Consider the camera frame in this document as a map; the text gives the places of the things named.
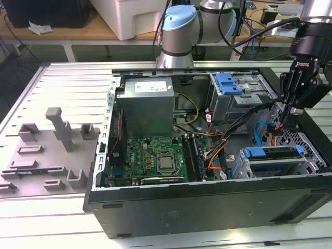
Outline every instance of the sticker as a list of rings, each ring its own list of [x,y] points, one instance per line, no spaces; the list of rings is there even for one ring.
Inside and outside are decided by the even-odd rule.
[[[222,170],[220,170],[220,176],[223,180],[227,180],[227,175]]]
[[[240,85],[240,87],[242,88],[242,89],[250,89],[250,86],[248,85],[248,84],[241,84]]]
[[[241,76],[241,78],[244,80],[253,80],[252,76],[250,76],[250,75],[243,75],[243,76]]]
[[[137,82],[135,92],[167,92],[166,81]]]
[[[226,162],[234,162],[234,161],[235,161],[234,155],[230,155],[228,156],[228,158],[226,158]]]
[[[206,121],[209,122],[209,123],[211,123],[211,119],[212,119],[211,114],[207,114],[206,115]]]

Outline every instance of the red wire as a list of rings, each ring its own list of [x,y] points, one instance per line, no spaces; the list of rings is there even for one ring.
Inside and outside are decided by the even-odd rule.
[[[112,150],[110,151],[110,155],[112,155],[115,147],[117,146],[117,144],[119,143],[119,139],[120,139],[120,123],[121,123],[121,113],[119,113],[119,120],[118,120],[118,137],[116,138],[116,142],[112,148]]]

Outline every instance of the workbench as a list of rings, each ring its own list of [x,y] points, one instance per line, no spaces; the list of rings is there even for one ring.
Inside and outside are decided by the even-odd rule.
[[[288,0],[290,3],[298,3],[297,0]],[[267,5],[264,2],[255,2],[257,9],[247,10],[247,16],[249,17],[251,13],[253,15],[251,18],[255,21],[260,22],[260,17],[262,14],[262,9]],[[74,45],[105,45],[107,56],[110,56],[109,45],[152,45],[155,32],[150,32],[142,35],[136,36],[134,39],[130,40],[118,40],[113,31],[104,22],[101,16],[92,11],[90,17],[82,29],[69,29],[69,28],[53,28],[54,32],[48,34],[36,35],[28,28],[17,29],[11,25],[10,27],[14,34],[22,40],[24,44],[28,45],[61,45],[63,46],[66,56],[69,62],[77,62],[75,53],[73,52]],[[253,27],[257,29],[262,29],[257,23],[253,23]],[[243,25],[240,36],[237,37],[236,41],[244,40],[249,37],[250,31],[248,27]],[[14,38],[10,33],[9,29],[6,27],[4,18],[0,17],[0,37],[3,39],[5,44],[11,46],[13,52],[19,55],[19,51],[15,49],[13,45],[19,45],[20,43]],[[265,47],[289,47],[291,39],[280,39],[275,37],[266,37],[261,43],[261,46]],[[227,46],[224,41],[212,44],[203,44],[204,46]],[[238,47],[238,50],[242,50],[246,45]],[[233,52],[231,56],[232,60],[238,60],[239,56]]]
[[[195,67],[271,67],[278,76],[288,71],[290,65],[290,61],[195,62]],[[112,70],[155,67],[152,62],[52,63],[41,67],[0,124],[0,170],[6,167],[16,149],[20,139],[17,132],[23,123],[34,122],[40,129],[53,130],[45,118],[45,110],[61,107],[63,120],[69,121],[72,128],[87,122],[101,128]],[[315,121],[323,124],[323,131],[330,139],[332,134],[327,128],[332,127],[331,103],[332,96],[328,95],[309,112]],[[110,240],[95,216],[83,212],[84,196],[81,193],[1,199],[1,247],[265,248],[271,245],[269,242],[280,243],[274,248],[282,249],[332,247],[332,202],[298,224]]]

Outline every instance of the aluminum table surface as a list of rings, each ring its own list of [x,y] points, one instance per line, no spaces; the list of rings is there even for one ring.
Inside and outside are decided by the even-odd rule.
[[[280,75],[290,61],[196,62],[198,67],[271,67]],[[34,122],[40,129],[53,126],[45,118],[48,107],[61,107],[64,121],[72,128],[91,122],[100,128],[109,79],[114,69],[155,68],[151,62],[52,63],[41,67],[16,104],[0,124],[0,170],[4,169],[19,141],[18,129]],[[332,96],[323,99],[310,115],[330,137]],[[82,210],[84,194],[0,200],[0,244],[2,248],[331,248],[332,202],[299,224],[169,234],[165,236],[110,240],[93,214]]]

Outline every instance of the blue latch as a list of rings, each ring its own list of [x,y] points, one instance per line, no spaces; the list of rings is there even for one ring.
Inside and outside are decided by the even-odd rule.
[[[303,150],[301,145],[296,145],[295,148],[296,148],[297,152],[299,152],[300,156],[303,157],[305,155],[305,151]]]
[[[238,87],[236,79],[231,74],[216,74],[216,79],[223,95],[241,95],[243,93]]]
[[[252,147],[244,149],[244,155],[249,157],[266,157],[265,151],[262,147]]]

